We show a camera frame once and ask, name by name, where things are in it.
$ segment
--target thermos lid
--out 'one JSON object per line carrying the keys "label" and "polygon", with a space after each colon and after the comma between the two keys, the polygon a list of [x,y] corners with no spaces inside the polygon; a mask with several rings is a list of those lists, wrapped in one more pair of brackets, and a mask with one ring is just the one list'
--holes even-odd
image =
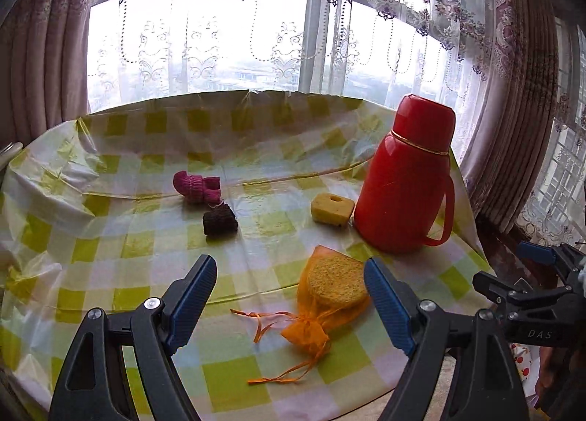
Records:
{"label": "thermos lid", "polygon": [[405,95],[397,109],[393,132],[419,147],[448,152],[456,125],[450,107],[418,95]]}

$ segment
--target drawstring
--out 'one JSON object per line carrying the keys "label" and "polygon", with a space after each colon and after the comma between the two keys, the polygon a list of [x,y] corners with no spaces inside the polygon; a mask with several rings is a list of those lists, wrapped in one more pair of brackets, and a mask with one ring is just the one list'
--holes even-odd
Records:
{"label": "drawstring", "polygon": [[[278,324],[281,322],[291,322],[294,320],[301,320],[302,319],[301,317],[298,317],[297,315],[292,314],[290,312],[275,312],[273,314],[257,314],[256,312],[250,312],[247,314],[246,312],[241,312],[239,310],[234,310],[234,309],[230,309],[230,312],[232,312],[233,314],[236,314],[236,315],[244,315],[245,317],[252,317],[252,318],[257,319],[258,325],[257,325],[256,334],[254,335],[254,340],[253,340],[254,343],[258,343],[260,341],[260,339],[262,338],[262,336],[267,332],[267,330],[269,328],[271,328],[274,324]],[[284,315],[287,318],[285,320],[277,320],[276,322],[272,322],[263,328],[263,323],[262,323],[261,317],[270,317],[273,315]],[[259,383],[267,383],[267,382],[283,383],[283,384],[295,383],[295,382],[299,381],[301,378],[303,378],[316,365],[318,360],[324,354],[326,354],[327,351],[329,351],[329,345],[330,345],[329,340],[324,342],[323,345],[320,347],[319,351],[315,354],[315,356],[311,360],[301,362],[298,365],[295,365],[292,368],[289,368],[287,371],[284,371],[276,378],[259,378],[259,379],[254,379],[254,380],[248,380],[248,383],[250,385],[259,384]],[[300,368],[303,368],[304,366],[306,366],[307,368],[297,378],[283,378],[284,376],[288,375],[289,373],[294,372]]]}

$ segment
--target round yellow sponge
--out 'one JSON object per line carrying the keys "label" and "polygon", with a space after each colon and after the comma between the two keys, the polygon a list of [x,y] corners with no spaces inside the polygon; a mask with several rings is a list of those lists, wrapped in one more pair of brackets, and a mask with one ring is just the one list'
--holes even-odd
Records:
{"label": "round yellow sponge", "polygon": [[364,285],[364,264],[336,253],[320,257],[309,268],[309,292],[322,304],[350,307],[368,297]]}

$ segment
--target pink knit glove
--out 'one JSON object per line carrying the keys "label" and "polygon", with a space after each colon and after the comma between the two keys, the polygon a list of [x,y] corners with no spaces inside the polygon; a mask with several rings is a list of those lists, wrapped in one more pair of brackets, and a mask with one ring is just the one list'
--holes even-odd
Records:
{"label": "pink knit glove", "polygon": [[207,203],[212,206],[222,201],[220,178],[201,175],[188,175],[186,171],[179,171],[173,177],[173,186],[180,195],[190,203]]}

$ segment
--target silver bolt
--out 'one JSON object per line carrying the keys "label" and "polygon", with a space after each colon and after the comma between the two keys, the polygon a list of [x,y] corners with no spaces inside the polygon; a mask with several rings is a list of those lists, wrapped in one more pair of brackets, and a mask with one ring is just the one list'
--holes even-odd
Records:
{"label": "silver bolt", "polygon": [[87,318],[91,318],[95,320],[96,318],[100,318],[102,316],[102,310],[100,309],[92,309],[87,313]]}
{"label": "silver bolt", "polygon": [[151,297],[145,300],[145,309],[156,309],[160,306],[160,299],[156,297]]}
{"label": "silver bolt", "polygon": [[494,313],[491,310],[482,309],[478,312],[478,316],[483,320],[492,320],[494,319]]}
{"label": "silver bolt", "polygon": [[425,310],[426,312],[433,312],[438,308],[438,306],[432,300],[422,300],[419,303],[419,306],[421,307],[421,310]]}

